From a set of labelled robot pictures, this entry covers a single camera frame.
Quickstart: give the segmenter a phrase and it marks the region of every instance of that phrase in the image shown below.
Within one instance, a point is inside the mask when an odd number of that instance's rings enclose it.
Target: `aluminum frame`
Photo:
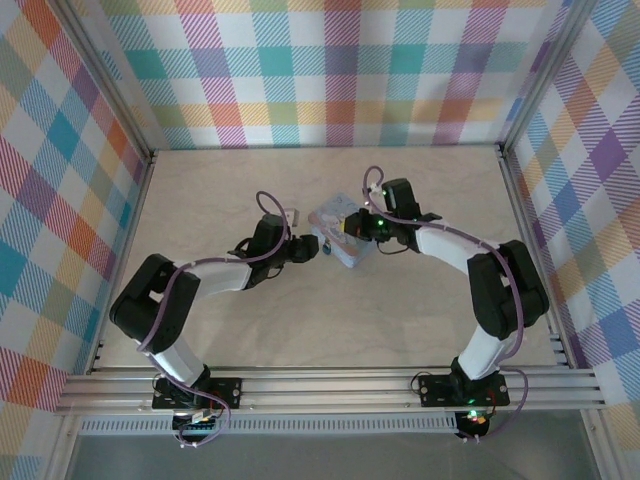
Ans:
[[[590,369],[522,367],[529,379],[527,410],[600,409],[604,398]],[[409,383],[418,372],[447,374],[448,367],[421,368],[216,368],[215,377],[243,379],[240,408],[234,416],[252,414],[361,414],[466,411],[465,407],[424,408]],[[518,373],[504,372],[511,404],[523,393]],[[62,415],[166,415],[151,409],[149,368],[109,368],[72,376],[62,394]]]

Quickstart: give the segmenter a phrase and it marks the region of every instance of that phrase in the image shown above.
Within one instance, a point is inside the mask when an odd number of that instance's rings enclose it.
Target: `purple cable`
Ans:
[[[271,200],[274,203],[276,208],[279,210],[280,216],[282,217],[282,221],[284,223],[284,228],[282,229],[282,236],[280,237],[280,240],[278,241],[276,246],[273,247],[271,250],[269,250],[267,253],[257,257],[253,257],[253,258],[222,258],[222,257],[201,258],[200,260],[189,262],[179,267],[175,272],[173,272],[173,275],[171,275],[171,278],[167,283],[167,288],[165,288],[164,290],[164,296],[162,297],[162,301],[160,302],[160,308],[158,309],[158,314],[156,315],[156,319],[153,322],[153,325],[151,326],[149,333],[144,338],[144,340],[142,340],[142,343],[140,343],[140,345],[138,346],[137,348],[138,352],[144,352],[149,346],[149,344],[151,343],[151,340],[153,340],[153,338],[156,336],[156,333],[158,333],[158,329],[160,328],[160,323],[162,323],[162,317],[164,317],[164,312],[167,309],[167,301],[169,299],[169,294],[171,293],[171,289],[173,288],[173,285],[176,283],[176,279],[182,272],[184,272],[189,268],[195,267],[197,265],[202,265],[204,263],[259,262],[261,260],[269,258],[271,255],[273,255],[280,249],[284,241],[287,239],[287,234],[288,234],[287,231],[289,228],[289,224],[287,223],[287,215],[285,214],[284,208],[282,207],[280,202],[278,202],[278,200],[273,195],[262,190],[256,193],[256,202],[258,203],[258,207],[260,207],[260,210],[262,210],[264,213],[269,213],[269,211],[266,208],[264,208],[264,206],[262,205],[262,202],[260,201],[260,196],[262,195],[269,198],[269,200]]]
[[[469,242],[472,242],[476,245],[481,246],[482,248],[484,248],[485,250],[487,250],[493,256],[496,257],[496,259],[502,266],[502,269],[504,270],[505,275],[509,279],[509,284],[511,285],[511,291],[513,292],[513,301],[516,304],[516,318],[518,322],[516,341],[515,341],[515,344],[513,345],[513,348],[508,353],[498,357],[498,359],[496,360],[496,364],[498,364],[503,360],[513,357],[516,353],[518,353],[518,350],[520,350],[520,346],[522,345],[522,338],[524,337],[524,312],[522,310],[522,301],[520,300],[520,292],[518,291],[518,286],[516,285],[516,279],[513,276],[513,273],[511,272],[511,269],[509,268],[509,264],[507,263],[505,258],[502,255],[500,255],[500,252],[498,252],[495,248],[493,248],[487,242],[477,237],[474,237],[473,235],[470,235],[466,232],[463,232],[462,230],[458,230],[453,227],[448,227],[446,225],[441,225],[439,223],[403,220],[400,218],[392,217],[391,215],[387,215],[371,199],[371,193],[369,192],[369,186],[368,186],[368,179],[369,179],[369,174],[371,173],[372,170],[376,170],[380,174],[380,178],[376,182],[377,186],[380,186],[382,184],[382,180],[384,180],[384,172],[382,171],[382,169],[377,165],[370,166],[367,169],[367,171],[364,173],[364,179],[362,180],[362,193],[364,194],[364,197],[366,198],[367,202],[369,202],[369,205],[371,205],[371,208],[373,208],[373,210],[375,210],[375,212],[378,213],[380,216],[382,216],[383,218],[387,219],[390,222],[400,223],[403,225],[413,225],[413,226],[421,225],[423,227],[433,228],[436,230],[442,230],[443,232],[453,233],[458,237],[464,238]]]
[[[205,445],[213,440],[215,440],[218,435],[220,435],[228,426],[229,426],[229,422],[231,421],[231,408],[229,407],[229,404],[227,402],[225,402],[223,399],[221,399],[220,397],[213,395],[211,393],[207,393],[207,392],[203,392],[201,390],[196,390],[195,388],[191,388],[190,386],[188,386],[186,383],[182,383],[180,380],[178,380],[177,378],[171,376],[164,368],[162,368],[162,366],[156,362],[156,360],[149,356],[149,360],[151,361],[151,363],[160,371],[160,373],[162,375],[165,376],[165,378],[167,380],[169,380],[171,383],[173,383],[176,387],[178,387],[180,390],[184,390],[185,392],[189,392],[192,393],[194,395],[198,395],[200,397],[204,397],[204,398],[208,398],[209,400],[212,400],[216,403],[218,403],[219,405],[221,405],[222,407],[224,407],[224,411],[225,411],[225,422],[222,425],[218,426],[218,429],[207,435],[203,440],[200,440],[199,442],[195,443],[195,442],[187,442],[184,437],[182,436],[182,429],[178,430],[178,441],[180,442],[181,445],[185,446],[185,447],[200,447],[202,445]]]
[[[287,239],[287,235],[288,235],[289,223],[287,222],[287,215],[285,214],[284,208],[282,207],[280,202],[278,202],[278,200],[273,195],[271,195],[268,192],[262,191],[262,190],[260,190],[258,193],[256,193],[256,202],[258,203],[258,207],[260,207],[260,210],[262,210],[264,213],[269,213],[269,211],[266,208],[264,208],[264,205],[262,205],[262,202],[260,201],[260,197],[262,195],[264,195],[265,197],[269,198],[274,203],[274,205],[276,206],[276,208],[280,212],[280,216],[282,217],[282,221],[283,221],[283,224],[284,224],[284,228],[282,229],[282,236],[280,237],[280,240],[278,240],[278,243],[276,244],[276,246],[273,247],[270,251],[268,251],[264,255],[259,255],[257,257],[252,257],[252,258],[222,258],[222,257],[202,258],[200,260],[196,260],[195,262],[190,262],[190,263],[187,263],[187,264],[182,265],[181,267],[179,267],[173,273],[173,275],[171,275],[171,278],[169,279],[169,282],[167,283],[167,287],[165,288],[165,291],[164,291],[164,296],[162,297],[162,301],[160,302],[160,307],[158,308],[158,314],[156,315],[156,319],[153,322],[153,325],[151,326],[151,329],[149,330],[149,333],[144,338],[142,343],[140,343],[140,345],[138,346],[137,350],[139,352],[145,351],[145,349],[149,346],[149,343],[151,343],[151,340],[153,340],[153,338],[155,337],[156,333],[158,332],[158,329],[160,328],[160,323],[162,322],[162,317],[164,316],[164,312],[167,309],[167,299],[169,298],[169,294],[171,292],[171,289],[173,288],[173,285],[176,282],[176,279],[178,278],[178,276],[182,272],[184,272],[185,270],[187,270],[187,269],[189,269],[191,267],[195,267],[196,265],[202,265],[204,263],[250,263],[250,262],[259,262],[261,260],[269,258],[271,255],[273,255],[274,253],[276,253],[280,249],[282,244]],[[229,426],[229,422],[231,421],[231,408],[229,408],[229,405],[224,400],[222,400],[220,397],[217,397],[217,396],[212,395],[210,393],[203,392],[203,391],[200,391],[200,390],[196,390],[195,388],[192,388],[189,385],[186,385],[185,383],[182,383],[177,378],[172,377],[150,355],[149,355],[149,360],[167,378],[167,380],[169,380],[171,383],[173,383],[176,387],[178,387],[181,390],[184,390],[186,392],[192,393],[193,395],[198,395],[198,396],[201,396],[201,397],[204,397],[204,398],[208,398],[209,400],[212,400],[214,402],[217,402],[219,405],[222,405],[224,407],[224,409],[225,409],[226,420],[225,420],[224,424],[221,425],[215,432],[213,432],[212,434],[208,435],[207,437],[204,438],[204,440],[201,440],[198,443],[194,444],[192,442],[187,442],[182,436],[182,430],[178,430],[178,441],[180,442],[181,445],[187,446],[187,447],[199,447],[201,445],[205,445],[205,444],[211,442],[212,440],[214,440],[216,437],[218,437],[218,435],[220,435],[223,432],[223,430],[226,429]]]
[[[371,205],[373,210],[375,210],[376,213],[381,215],[383,218],[386,218],[390,222],[400,223],[400,224],[404,224],[404,225],[421,225],[423,227],[435,228],[436,230],[442,230],[443,232],[451,232],[454,235],[457,235],[457,236],[459,236],[461,238],[464,238],[465,240],[468,240],[468,241],[470,241],[470,242],[472,242],[474,244],[477,244],[477,245],[481,246],[482,248],[484,248],[485,250],[489,251],[492,255],[494,255],[498,259],[498,262],[500,262],[500,265],[502,266],[502,268],[503,268],[503,270],[505,272],[505,275],[509,279],[509,284],[511,285],[511,290],[513,292],[513,301],[516,304],[516,317],[517,317],[517,320],[518,320],[518,333],[517,333],[516,342],[515,342],[513,348],[507,354],[498,357],[498,359],[496,360],[496,365],[499,362],[501,362],[503,360],[506,360],[507,358],[513,357],[516,353],[518,353],[518,350],[520,349],[520,346],[522,345],[522,337],[524,336],[524,312],[522,310],[522,303],[521,303],[521,300],[520,300],[520,292],[518,291],[518,286],[516,285],[515,277],[513,276],[513,272],[511,272],[511,269],[509,268],[509,264],[507,263],[505,258],[502,255],[500,255],[500,252],[498,252],[495,248],[493,248],[487,242],[484,242],[484,241],[480,240],[479,238],[474,237],[473,235],[470,235],[470,234],[468,234],[466,232],[463,232],[462,230],[458,230],[458,229],[452,228],[452,227],[447,227],[445,225],[441,225],[441,224],[437,224],[437,223],[419,222],[419,221],[418,222],[414,222],[414,221],[411,221],[411,220],[401,220],[399,218],[395,218],[395,217],[392,217],[390,215],[387,215],[380,208],[378,208],[378,206],[375,204],[375,202],[371,199],[371,193],[369,192],[369,187],[368,187],[368,179],[369,179],[369,174],[371,173],[372,170],[376,170],[380,174],[380,178],[378,179],[378,182],[376,183],[376,185],[380,186],[382,184],[382,180],[384,180],[384,172],[382,171],[382,169],[380,167],[378,167],[377,165],[372,165],[371,167],[369,167],[367,169],[367,171],[364,174],[364,179],[363,179],[363,182],[362,182],[362,193],[364,194],[367,202],[369,202],[369,205]],[[522,375],[522,378],[524,380],[524,391],[522,393],[522,399],[520,400],[520,403],[516,407],[516,409],[513,412],[513,414],[511,414],[509,419],[506,422],[502,423],[500,426],[498,426],[498,428],[493,430],[491,433],[485,435],[485,438],[488,437],[488,436],[496,435],[496,434],[504,431],[509,425],[511,425],[514,422],[514,420],[516,419],[516,417],[518,416],[518,414],[522,411],[522,408],[524,407],[524,404],[527,401],[527,395],[529,393],[529,379],[527,378],[525,373],[522,370],[518,369],[518,368],[504,367],[504,368],[502,368],[502,370],[507,371],[507,372],[517,372],[520,375]],[[461,433],[463,435],[465,435],[466,437],[468,437],[468,438],[474,438],[471,435],[466,434],[465,432],[461,432]]]

